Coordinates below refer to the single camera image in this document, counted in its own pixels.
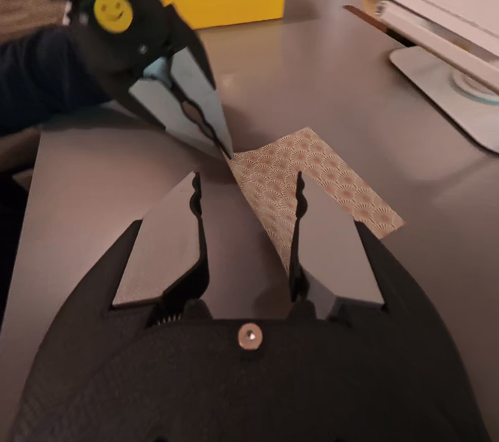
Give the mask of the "square origami paper sheet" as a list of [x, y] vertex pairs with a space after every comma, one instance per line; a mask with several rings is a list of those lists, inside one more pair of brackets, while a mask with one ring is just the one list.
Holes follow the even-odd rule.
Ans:
[[399, 214], [309, 127], [258, 149], [236, 152], [228, 165], [269, 235], [287, 276], [296, 223], [299, 172], [314, 180], [380, 240], [405, 224]]

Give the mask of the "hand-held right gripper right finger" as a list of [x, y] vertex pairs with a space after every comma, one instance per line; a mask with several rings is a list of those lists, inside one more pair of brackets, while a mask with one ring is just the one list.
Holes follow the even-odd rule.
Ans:
[[310, 302], [319, 320], [345, 304], [381, 310], [384, 298], [356, 223], [312, 178], [298, 173], [290, 248], [292, 302]]

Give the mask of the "thin brown stick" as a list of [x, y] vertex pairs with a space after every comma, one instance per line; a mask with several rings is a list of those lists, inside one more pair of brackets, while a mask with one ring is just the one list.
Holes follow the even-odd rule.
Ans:
[[365, 21], [367, 24], [375, 27], [379, 31], [383, 32], [384, 34], [388, 34], [389, 32], [389, 27], [384, 24], [383, 22], [379, 21], [375, 17], [372, 17], [371, 15], [367, 14], [363, 10], [352, 6], [352, 5], [345, 5], [343, 6], [345, 10], [350, 12], [351, 14], [355, 15], [356, 17], [360, 18], [361, 20]]

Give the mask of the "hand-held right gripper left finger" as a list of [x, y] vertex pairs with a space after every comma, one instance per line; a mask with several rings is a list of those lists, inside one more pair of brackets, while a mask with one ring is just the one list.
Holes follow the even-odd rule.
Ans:
[[112, 306], [152, 304], [153, 319], [179, 319], [209, 285], [198, 172], [189, 173], [142, 219]]

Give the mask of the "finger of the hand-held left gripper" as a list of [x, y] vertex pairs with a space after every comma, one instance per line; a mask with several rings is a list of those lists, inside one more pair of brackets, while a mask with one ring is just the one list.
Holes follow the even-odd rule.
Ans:
[[176, 87], [200, 114], [202, 123], [208, 129], [208, 137], [229, 160], [233, 159], [232, 138], [219, 94], [189, 47], [173, 54], [170, 74]]
[[129, 93], [165, 127], [166, 133], [198, 151], [222, 159], [216, 144], [186, 116], [181, 103], [160, 81], [139, 79]]

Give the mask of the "person's left forearm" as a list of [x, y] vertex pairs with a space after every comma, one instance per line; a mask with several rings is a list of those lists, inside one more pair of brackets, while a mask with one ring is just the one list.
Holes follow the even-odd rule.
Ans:
[[1, 137], [112, 100], [68, 27], [44, 27], [1, 43]]

